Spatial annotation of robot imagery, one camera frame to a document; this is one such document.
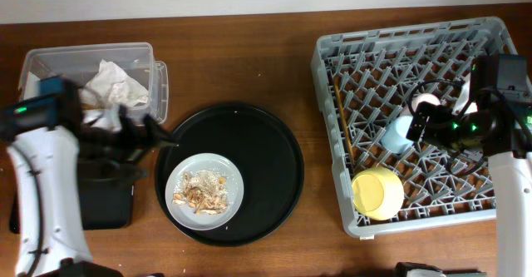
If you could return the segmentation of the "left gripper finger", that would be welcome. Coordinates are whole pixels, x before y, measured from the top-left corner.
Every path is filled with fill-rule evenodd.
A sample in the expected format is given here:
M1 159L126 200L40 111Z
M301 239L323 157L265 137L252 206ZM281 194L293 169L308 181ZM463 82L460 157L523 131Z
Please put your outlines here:
M119 144L138 144L140 142L140 130L138 126L129 118L128 108L119 105L118 109L121 130L117 134Z
M154 148L175 147L179 143L151 115L145 115L142 120L144 127L141 132L140 148L143 152Z

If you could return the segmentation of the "pink cup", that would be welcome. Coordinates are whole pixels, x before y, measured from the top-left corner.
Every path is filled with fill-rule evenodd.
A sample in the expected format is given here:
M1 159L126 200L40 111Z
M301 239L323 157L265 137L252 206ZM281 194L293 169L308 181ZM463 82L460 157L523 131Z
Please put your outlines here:
M428 102L436 106L441 104L440 99L436 97L435 95L432 95L429 93L422 93L412 98L411 109L413 111L416 111L418 105L422 102ZM412 115L412 113L410 112L411 109L408 107L408 105L405 105L405 107L401 110L399 116L411 116Z

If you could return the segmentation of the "blue cup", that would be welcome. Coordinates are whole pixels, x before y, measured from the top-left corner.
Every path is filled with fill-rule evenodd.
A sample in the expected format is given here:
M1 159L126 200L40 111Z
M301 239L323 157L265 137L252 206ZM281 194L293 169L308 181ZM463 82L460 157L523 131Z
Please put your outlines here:
M412 119L412 116L399 116L393 120L381 138L382 146L394 154L401 154L411 147L413 141L408 140L406 135Z

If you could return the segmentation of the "white napkin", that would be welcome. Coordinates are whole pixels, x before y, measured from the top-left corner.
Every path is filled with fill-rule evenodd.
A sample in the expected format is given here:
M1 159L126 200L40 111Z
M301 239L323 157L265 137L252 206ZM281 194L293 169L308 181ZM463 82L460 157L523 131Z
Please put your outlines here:
M114 62L101 60L98 73L79 90L83 123L119 131L119 106L145 106L149 92Z

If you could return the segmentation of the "grey plate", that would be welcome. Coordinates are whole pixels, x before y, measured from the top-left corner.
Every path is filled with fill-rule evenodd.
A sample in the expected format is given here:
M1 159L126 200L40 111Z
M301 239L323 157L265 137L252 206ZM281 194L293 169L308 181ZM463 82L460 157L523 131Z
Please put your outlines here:
M201 170L217 171L226 177L229 207L224 213L219 215L195 215L188 206L174 205L171 202L174 189L181 176L186 171L196 172ZM162 197L163 206L170 212L170 218L176 220L179 225L191 230L212 230L229 222L239 210L244 198L244 181L239 169L229 159L217 154L201 153L186 158L174 168L165 183Z

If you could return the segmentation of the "food scraps with rice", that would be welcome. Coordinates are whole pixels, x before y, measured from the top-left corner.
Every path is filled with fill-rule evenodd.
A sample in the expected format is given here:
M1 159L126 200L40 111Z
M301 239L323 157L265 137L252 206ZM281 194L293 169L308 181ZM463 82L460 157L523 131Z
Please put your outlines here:
M171 202L186 205L195 215L219 215L229 207L226 177L217 171L186 171L174 189Z

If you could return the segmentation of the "yellow bowl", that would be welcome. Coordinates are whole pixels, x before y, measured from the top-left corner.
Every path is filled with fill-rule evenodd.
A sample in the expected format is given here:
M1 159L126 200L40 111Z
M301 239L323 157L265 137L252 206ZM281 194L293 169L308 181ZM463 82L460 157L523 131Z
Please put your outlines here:
M391 170L377 166L355 175L353 204L358 213L373 220L389 220L401 209L404 189Z

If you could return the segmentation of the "wooden chopstick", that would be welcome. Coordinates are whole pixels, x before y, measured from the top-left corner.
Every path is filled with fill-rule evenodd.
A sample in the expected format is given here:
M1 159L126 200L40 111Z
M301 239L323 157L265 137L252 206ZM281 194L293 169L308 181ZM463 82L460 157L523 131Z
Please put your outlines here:
M335 91L335 94L336 94L336 98L337 98L337 104L338 104L338 110L339 110L339 115L340 115L340 120L341 120L341 126L342 126L342 130L343 130L343 133L344 133L344 136L345 136L345 142L346 142L345 147L346 147L348 155L350 157L351 165L354 168L354 166L355 166L354 165L355 158L354 158L353 152L352 152L352 143L350 141L350 137L349 137L349 134L348 134L347 122L346 122L346 117L345 117L345 114L344 114L344 107L343 107L343 104L342 104L342 97L341 97L340 90L339 90L339 84L340 84L339 77L334 77L332 79L332 81L333 81L333 88L334 88L334 91Z

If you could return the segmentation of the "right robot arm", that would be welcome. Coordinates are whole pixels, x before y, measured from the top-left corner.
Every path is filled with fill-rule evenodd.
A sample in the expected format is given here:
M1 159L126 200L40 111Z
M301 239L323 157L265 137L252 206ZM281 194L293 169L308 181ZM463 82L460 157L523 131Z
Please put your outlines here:
M478 150L496 199L500 276L531 274L531 82L525 57L494 54L471 66L468 98L459 113L421 102L406 134L453 158Z

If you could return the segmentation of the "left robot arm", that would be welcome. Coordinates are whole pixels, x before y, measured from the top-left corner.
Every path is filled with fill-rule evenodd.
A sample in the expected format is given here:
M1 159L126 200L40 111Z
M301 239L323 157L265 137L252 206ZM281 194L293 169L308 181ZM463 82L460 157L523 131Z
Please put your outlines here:
M38 83L37 96L1 111L1 140L16 173L17 276L118 276L94 263L82 226L78 186L131 185L145 177L138 162L177 141L152 116L137 126L124 106L119 131L83 122L79 87L62 77Z

